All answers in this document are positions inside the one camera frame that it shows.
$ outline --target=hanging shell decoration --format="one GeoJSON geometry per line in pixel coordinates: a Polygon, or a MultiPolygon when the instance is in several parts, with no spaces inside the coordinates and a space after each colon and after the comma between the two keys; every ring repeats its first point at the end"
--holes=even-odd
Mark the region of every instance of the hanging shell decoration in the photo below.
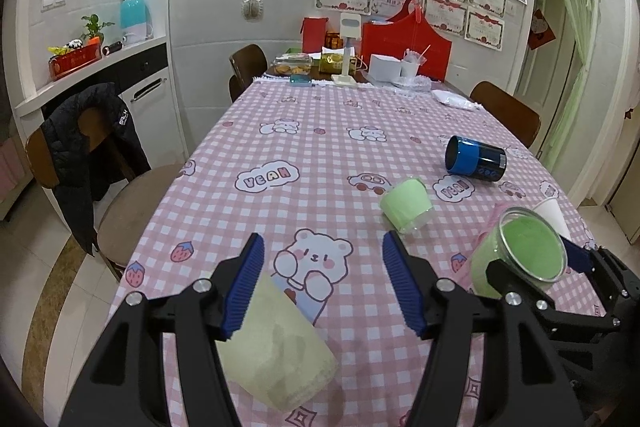
{"type": "Polygon", "coordinates": [[[262,16],[261,0],[244,0],[242,1],[242,16],[250,21],[259,19],[262,16]]]}

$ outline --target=floor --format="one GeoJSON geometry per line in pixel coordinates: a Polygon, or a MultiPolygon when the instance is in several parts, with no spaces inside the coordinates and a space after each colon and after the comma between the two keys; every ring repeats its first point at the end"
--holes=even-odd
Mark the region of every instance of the floor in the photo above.
{"type": "MultiPolygon", "coordinates": [[[[640,247],[628,243],[613,216],[599,206],[578,211],[596,242],[640,273],[640,247]]],[[[25,397],[56,427],[117,283],[78,247],[35,184],[0,223],[0,244],[0,353],[25,397]]]]}

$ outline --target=black jacket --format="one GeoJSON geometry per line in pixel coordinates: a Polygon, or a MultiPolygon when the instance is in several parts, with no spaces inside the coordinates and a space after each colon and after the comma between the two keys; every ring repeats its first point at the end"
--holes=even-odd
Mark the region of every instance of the black jacket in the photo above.
{"type": "Polygon", "coordinates": [[[133,119],[111,82],[69,97],[40,126],[60,181],[53,194],[76,241],[87,253],[92,253],[94,237],[93,201],[101,200],[109,185],[124,179],[104,143],[89,154],[89,139],[80,133],[78,117],[90,107],[104,111],[113,127],[111,136],[134,174],[150,170],[133,119]]]}

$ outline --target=cabinet handle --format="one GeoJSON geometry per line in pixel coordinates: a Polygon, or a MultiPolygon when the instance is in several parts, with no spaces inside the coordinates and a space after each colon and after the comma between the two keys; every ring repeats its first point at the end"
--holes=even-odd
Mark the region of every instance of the cabinet handle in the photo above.
{"type": "Polygon", "coordinates": [[[142,98],[145,95],[148,95],[151,91],[153,91],[154,89],[158,89],[158,87],[160,87],[162,85],[162,83],[164,83],[164,81],[166,80],[166,78],[158,78],[157,80],[154,80],[151,84],[149,84],[146,87],[143,87],[143,89],[140,89],[131,99],[131,103],[133,102],[137,102],[138,100],[140,100],[140,98],[142,98]]]}

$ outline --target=gingham pattern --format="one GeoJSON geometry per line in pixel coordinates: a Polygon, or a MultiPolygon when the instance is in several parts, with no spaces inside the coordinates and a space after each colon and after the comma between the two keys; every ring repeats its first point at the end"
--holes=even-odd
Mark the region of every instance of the gingham pattern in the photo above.
{"type": "MultiPolygon", "coordinates": [[[[405,327],[383,266],[382,237],[389,227],[378,206],[380,197],[372,190],[358,190],[348,176],[373,172],[392,184],[409,175],[420,176],[428,185],[434,217],[421,232],[405,238],[405,245],[410,253],[429,259],[441,276],[456,281],[469,263],[455,272],[451,257],[472,253],[494,205],[531,207],[546,197],[540,190],[542,182],[554,185],[540,163],[486,111],[455,110],[430,95],[410,99],[385,89],[254,83],[191,159],[195,172],[172,184],[129,265],[144,267],[137,289],[149,298],[178,293],[193,280],[208,277],[218,261],[239,253],[251,232],[264,236],[264,270],[270,274],[275,255],[292,243],[299,229],[347,239],[354,247],[347,258],[348,275],[334,287],[316,322],[318,334],[339,362],[334,381],[311,402],[286,414],[268,410],[230,383],[245,427],[394,427],[404,422],[414,400],[430,343],[419,341],[405,327]],[[360,107],[346,105],[349,100],[360,107]],[[260,124],[280,118],[300,122],[298,133],[259,132],[260,124]],[[386,142],[357,141],[348,135],[348,128],[363,126],[383,129],[386,142]],[[498,184],[472,180],[475,190],[458,203],[442,201],[433,189],[447,175],[444,141],[452,134],[508,150],[504,178],[498,184]],[[255,194],[235,188],[240,172],[278,159],[296,166],[300,179],[255,194]],[[526,195],[519,199],[501,191],[504,181],[526,195]],[[192,242],[193,256],[172,262],[170,254],[184,241],[192,242]]],[[[560,190],[558,201],[573,240],[586,244],[585,224],[560,190]]],[[[127,279],[122,279],[111,312],[132,291],[127,279]]],[[[575,273],[568,273],[550,295],[563,311],[594,314],[594,307],[602,309],[587,279],[575,273]]],[[[482,338],[477,336],[459,425],[473,424],[481,370],[482,338]]],[[[172,424],[185,426],[175,344],[169,335],[165,372],[172,424]]]]}

